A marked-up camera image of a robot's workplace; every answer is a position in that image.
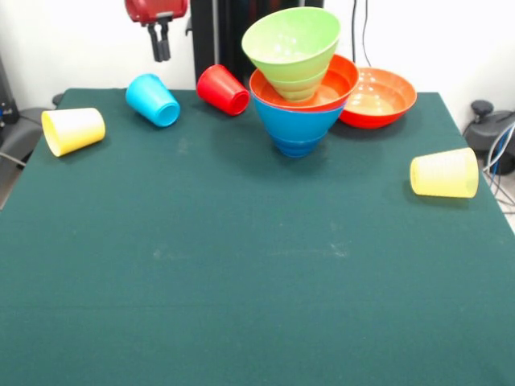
red cup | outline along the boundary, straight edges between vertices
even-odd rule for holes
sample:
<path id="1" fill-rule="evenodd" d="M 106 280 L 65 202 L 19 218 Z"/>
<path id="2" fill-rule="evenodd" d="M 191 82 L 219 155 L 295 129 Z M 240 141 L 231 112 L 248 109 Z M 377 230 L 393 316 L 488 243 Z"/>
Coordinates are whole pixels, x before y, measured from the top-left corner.
<path id="1" fill-rule="evenodd" d="M 228 115 L 238 115 L 245 111 L 250 102 L 250 94 L 221 64 L 211 66 L 200 76 L 196 91 L 200 99 L 217 107 Z"/>

blue cup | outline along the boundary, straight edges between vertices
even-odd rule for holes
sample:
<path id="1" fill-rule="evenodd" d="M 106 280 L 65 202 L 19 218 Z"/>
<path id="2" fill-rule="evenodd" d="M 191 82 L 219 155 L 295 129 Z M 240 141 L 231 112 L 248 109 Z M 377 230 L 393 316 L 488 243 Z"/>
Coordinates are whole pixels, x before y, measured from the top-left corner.
<path id="1" fill-rule="evenodd" d="M 342 105 L 328 111 L 289 111 L 268 105 L 254 94 L 252 97 L 257 114 L 274 144 L 283 154 L 293 158 L 304 157 L 312 152 L 344 110 Z"/>
<path id="2" fill-rule="evenodd" d="M 128 87 L 126 101 L 158 127 L 167 127 L 180 115 L 179 102 L 154 74 L 138 76 Z"/>

white wall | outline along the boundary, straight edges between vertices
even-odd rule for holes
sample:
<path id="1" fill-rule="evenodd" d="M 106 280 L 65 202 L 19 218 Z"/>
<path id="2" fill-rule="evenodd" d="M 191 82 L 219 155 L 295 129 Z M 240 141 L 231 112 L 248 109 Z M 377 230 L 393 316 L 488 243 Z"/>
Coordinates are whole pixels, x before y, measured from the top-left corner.
<path id="1" fill-rule="evenodd" d="M 479 98 L 515 108 L 515 2 L 369 0 L 366 47 L 374 67 L 404 76 L 418 91 L 442 94 L 458 126 Z M 342 21 L 339 52 L 352 57 L 352 0 L 325 0 Z M 365 0 L 358 0 L 358 65 Z"/>
<path id="2" fill-rule="evenodd" d="M 361 45 L 365 2 L 358 1 Z M 339 52 L 351 57 L 352 0 L 325 4 L 342 20 Z M 441 92 L 463 128 L 476 98 L 515 108 L 514 15 L 515 2 L 507 0 L 369 0 L 367 51 L 373 66 L 403 75 L 419 91 Z M 0 54 L 22 108 L 50 105 L 70 87 L 125 87 L 144 72 L 170 88 L 194 88 L 186 21 L 171 24 L 172 59 L 157 64 L 148 33 L 130 21 L 122 0 L 0 0 Z M 360 47 L 358 53 L 365 65 Z"/>
<path id="3" fill-rule="evenodd" d="M 123 0 L 0 0 L 0 55 L 20 108 L 52 106 L 71 87 L 124 88 L 145 72 L 170 88 L 194 88 L 187 18 L 170 24 L 171 60 L 159 64 Z"/>

green bowl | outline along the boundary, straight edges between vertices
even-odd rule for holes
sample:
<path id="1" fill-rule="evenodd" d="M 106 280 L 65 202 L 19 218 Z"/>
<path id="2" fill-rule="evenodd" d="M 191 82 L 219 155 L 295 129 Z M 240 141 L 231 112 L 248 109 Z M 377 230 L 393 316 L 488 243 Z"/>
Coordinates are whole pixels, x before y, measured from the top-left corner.
<path id="1" fill-rule="evenodd" d="M 258 20 L 243 36 L 241 46 L 266 79 L 298 81 L 328 67 L 339 38 L 335 15 L 323 8 L 300 6 Z"/>
<path id="2" fill-rule="evenodd" d="M 275 91 L 287 101 L 300 102 L 313 97 L 316 89 L 322 83 L 329 67 L 324 68 L 320 74 L 305 80 L 296 80 L 295 82 L 283 82 L 280 80 L 268 79 L 269 83 L 274 87 Z"/>

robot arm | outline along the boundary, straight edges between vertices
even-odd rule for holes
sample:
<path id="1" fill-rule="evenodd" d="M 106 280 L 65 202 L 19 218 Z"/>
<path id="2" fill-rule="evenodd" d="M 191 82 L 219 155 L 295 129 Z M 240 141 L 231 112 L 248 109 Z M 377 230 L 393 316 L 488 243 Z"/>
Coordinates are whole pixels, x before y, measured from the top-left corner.
<path id="1" fill-rule="evenodd" d="M 168 23 L 186 14 L 187 0 L 126 0 L 126 9 L 133 22 L 148 29 L 155 61 L 169 60 Z M 160 38 L 156 24 L 161 26 Z"/>

